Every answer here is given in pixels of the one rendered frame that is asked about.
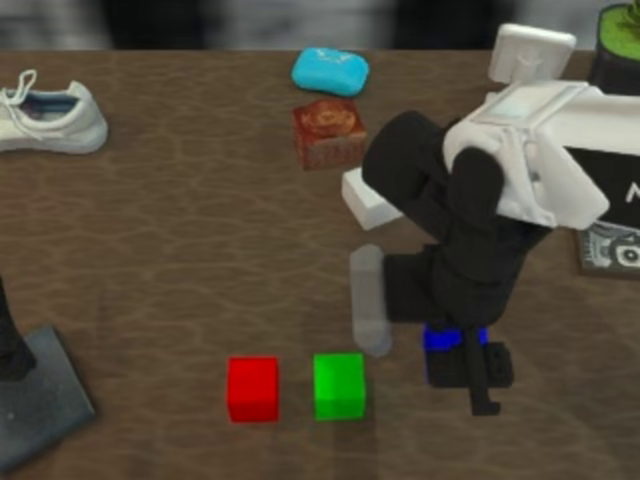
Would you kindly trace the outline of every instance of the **black container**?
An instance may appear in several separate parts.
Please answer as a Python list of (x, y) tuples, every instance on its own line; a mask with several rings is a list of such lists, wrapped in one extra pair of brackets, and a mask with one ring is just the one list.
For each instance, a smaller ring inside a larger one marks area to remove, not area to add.
[(588, 81), (600, 88), (604, 93), (640, 96), (640, 61), (625, 58), (608, 51), (602, 44), (600, 35), (604, 13), (612, 9), (626, 8), (628, 6), (628, 4), (611, 5), (600, 12), (596, 58), (591, 65)]

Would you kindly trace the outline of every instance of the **white shoe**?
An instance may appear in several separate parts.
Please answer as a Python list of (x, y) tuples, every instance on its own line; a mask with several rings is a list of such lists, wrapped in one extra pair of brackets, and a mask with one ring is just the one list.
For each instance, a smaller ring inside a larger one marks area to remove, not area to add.
[(75, 81), (65, 91), (32, 91), (36, 78), (27, 70), (16, 90), (0, 90), (0, 152), (83, 154), (102, 147), (109, 128), (91, 92)]

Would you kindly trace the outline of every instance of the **brown box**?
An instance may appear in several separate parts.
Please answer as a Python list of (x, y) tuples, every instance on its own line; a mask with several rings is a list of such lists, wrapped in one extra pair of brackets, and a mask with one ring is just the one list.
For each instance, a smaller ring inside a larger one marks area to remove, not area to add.
[(293, 125), (303, 170), (362, 161), (367, 131), (352, 100), (323, 99), (295, 108)]

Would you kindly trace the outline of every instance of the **wooden table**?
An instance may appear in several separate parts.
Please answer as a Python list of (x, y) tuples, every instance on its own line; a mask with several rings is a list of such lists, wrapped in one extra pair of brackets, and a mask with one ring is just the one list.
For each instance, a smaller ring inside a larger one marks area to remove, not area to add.
[[(303, 173), (294, 53), (2, 53), (0, 80), (86, 83), (108, 116), (86, 157), (0, 158), (0, 267), (23, 331), (63, 333), (100, 420), (16, 480), (569, 480), (640, 478), (640, 301), (580, 277), (558, 231), (527, 262), (494, 335), (516, 384), (498, 418), (425, 385), (420, 328), (369, 361), (371, 418), (316, 424), (311, 357), (355, 349), (347, 259), (411, 251), (406, 220), (363, 232), (341, 171)], [(372, 53), (358, 98), (371, 134), (418, 109), (439, 122), (490, 87), (485, 53)], [(578, 56), (572, 78), (590, 58)], [(226, 359), (281, 359), (282, 421), (230, 425)]]

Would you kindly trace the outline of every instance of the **small white block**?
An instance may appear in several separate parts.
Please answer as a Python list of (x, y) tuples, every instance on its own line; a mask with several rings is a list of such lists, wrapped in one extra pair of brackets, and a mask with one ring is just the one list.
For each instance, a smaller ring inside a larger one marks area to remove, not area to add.
[(364, 230), (402, 217), (398, 209), (364, 183), (360, 167), (342, 175), (342, 198)]

